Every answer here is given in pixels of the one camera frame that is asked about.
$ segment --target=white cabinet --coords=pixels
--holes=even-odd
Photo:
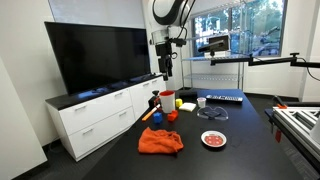
[[[147,110],[153,90],[165,90],[162,77],[87,101],[65,95],[46,102],[63,146],[79,161],[128,130]]]
[[[148,100],[154,96],[152,91],[164,91],[166,90],[166,84],[162,77],[158,77],[156,79],[134,85],[130,87],[129,90],[135,119],[139,119],[139,117],[149,108]]]

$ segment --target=glass window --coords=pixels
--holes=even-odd
[[[195,37],[229,33],[231,54],[280,56],[286,0],[255,0],[192,19]],[[194,42],[194,56],[208,38]]]

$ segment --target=tabletop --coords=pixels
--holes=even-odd
[[[302,179],[241,90],[197,91],[198,97],[209,94],[243,97],[243,102],[207,102],[226,109],[226,121],[200,118],[198,107],[179,111],[174,122],[168,122],[165,114],[161,124],[154,124],[152,117],[146,122],[139,119],[84,179]],[[196,103],[196,98],[184,102]],[[139,138],[147,127],[176,131],[184,148],[173,155],[140,154]],[[223,133],[227,143],[221,148],[206,146],[201,135],[209,130]]]

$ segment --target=drawer handle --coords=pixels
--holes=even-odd
[[[86,104],[83,104],[82,106],[76,106],[76,107],[74,107],[74,111],[78,111],[78,110],[83,109],[85,107],[87,107]]]
[[[120,116],[123,116],[123,115],[125,115],[125,114],[127,114],[127,111],[125,111],[125,112],[123,112],[123,113],[120,113],[120,114],[119,114],[119,117],[120,117]]]
[[[142,85],[143,87],[146,87],[146,86],[148,86],[149,85],[149,83],[145,83],[144,85]]]
[[[118,94],[115,94],[114,97],[121,96],[122,94],[123,94],[123,92],[120,92]]]
[[[87,134],[87,133],[89,133],[91,131],[93,131],[93,127],[91,127],[90,129],[82,131],[82,135],[85,135],[85,134]]]

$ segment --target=white plate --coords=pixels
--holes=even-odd
[[[221,147],[226,144],[227,138],[221,132],[218,131],[206,131],[201,135],[201,140],[204,144],[210,147]]]

